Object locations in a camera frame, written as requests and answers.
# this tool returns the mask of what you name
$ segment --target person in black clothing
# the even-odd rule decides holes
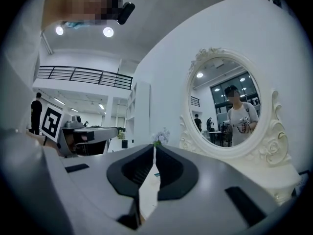
[[[196,117],[196,118],[195,118],[195,123],[196,123],[196,125],[197,125],[199,131],[201,132],[201,131],[202,131],[202,129],[201,129],[201,124],[202,124],[202,122],[201,122],[201,120],[198,118],[198,117],[199,117],[198,114],[195,114],[195,117]]]
[[[36,100],[31,103],[31,133],[39,135],[40,115],[43,111],[43,106],[40,102],[41,93],[36,94]]]

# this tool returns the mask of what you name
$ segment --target potted plant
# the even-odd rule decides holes
[[[122,140],[122,149],[127,149],[128,148],[128,141],[125,140],[125,134],[123,133],[122,130],[119,131],[117,138]]]
[[[170,132],[164,127],[163,131],[159,131],[157,134],[152,135],[152,144],[154,147],[163,144],[167,145],[170,138]]]

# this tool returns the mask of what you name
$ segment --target balcony railing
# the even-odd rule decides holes
[[[73,66],[40,66],[37,78],[58,79],[130,90],[133,78],[114,72]]]
[[[200,107],[200,100],[194,96],[190,97],[190,104]]]

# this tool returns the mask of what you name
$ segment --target white t-shirt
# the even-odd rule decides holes
[[[227,120],[229,120],[230,125],[232,126],[232,130],[233,130],[232,146],[242,143],[251,135],[250,130],[249,130],[249,133],[241,133],[236,127],[236,125],[240,123],[240,119],[245,118],[245,117],[250,118],[250,123],[259,121],[258,114],[254,106],[250,103],[243,102],[240,109],[235,110],[234,108],[231,108],[227,112]]]
[[[34,74],[45,0],[28,0],[20,9],[0,49],[0,126],[26,130],[34,97]]]

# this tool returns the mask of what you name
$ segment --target black cap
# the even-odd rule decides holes
[[[233,92],[233,91],[238,91],[238,88],[234,85],[231,85],[231,86],[228,86],[224,92],[225,92],[225,95],[227,96],[230,92]]]

